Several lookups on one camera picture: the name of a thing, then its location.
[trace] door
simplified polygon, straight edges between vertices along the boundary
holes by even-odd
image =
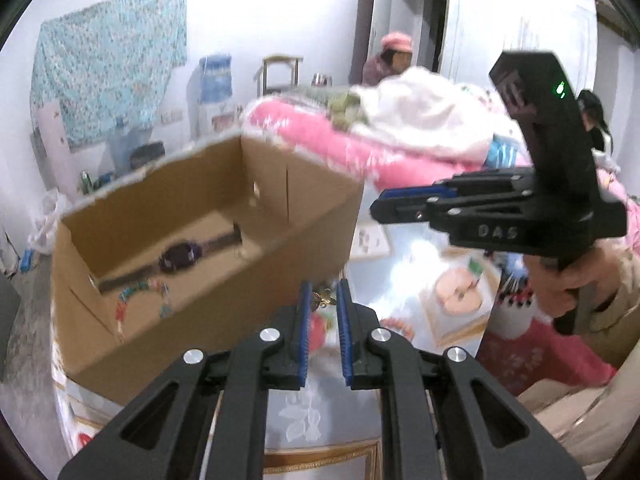
[[[440,73],[491,88],[503,50],[551,50],[577,93],[593,87],[597,26],[595,0],[449,0]]]
[[[373,0],[367,57],[373,56],[382,49],[382,38],[389,33],[390,21],[391,0]]]

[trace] plastic bag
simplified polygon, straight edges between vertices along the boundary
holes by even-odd
[[[33,219],[35,231],[27,238],[27,246],[41,254],[51,254],[60,217],[71,207],[69,199],[57,189],[47,191]]]

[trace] white cloth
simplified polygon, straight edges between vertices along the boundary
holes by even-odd
[[[509,117],[490,112],[462,88],[422,67],[353,91],[369,125],[356,123],[350,132],[389,146],[482,164],[494,134],[522,142]]]
[[[611,158],[611,139],[605,137],[605,142],[609,143],[609,152],[601,152],[596,150],[595,148],[591,149],[591,153],[593,153],[593,160],[596,163],[597,168],[602,168],[603,170],[611,171],[612,173],[618,174],[620,173],[620,167],[615,163],[615,161]]]
[[[611,135],[607,132],[603,132],[602,138],[604,139],[604,152],[609,156],[613,155]]]

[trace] black hair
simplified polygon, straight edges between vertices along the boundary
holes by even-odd
[[[585,112],[596,126],[603,129],[609,135],[609,125],[604,120],[604,110],[600,98],[590,90],[582,90],[578,95],[578,106],[581,112]]]
[[[386,48],[385,50],[382,51],[382,54],[380,54],[380,59],[384,61],[386,64],[388,64],[389,66],[391,66],[394,62],[394,56],[397,53],[398,53],[397,50],[394,50],[392,48]]]

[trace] human hand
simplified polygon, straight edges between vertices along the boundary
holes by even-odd
[[[561,272],[545,267],[538,256],[524,256],[529,269],[529,285],[536,293],[540,309],[552,317],[564,316],[576,307],[570,292],[588,283],[596,283],[594,304],[613,296],[620,285],[620,257],[608,240],[602,240],[588,253]]]

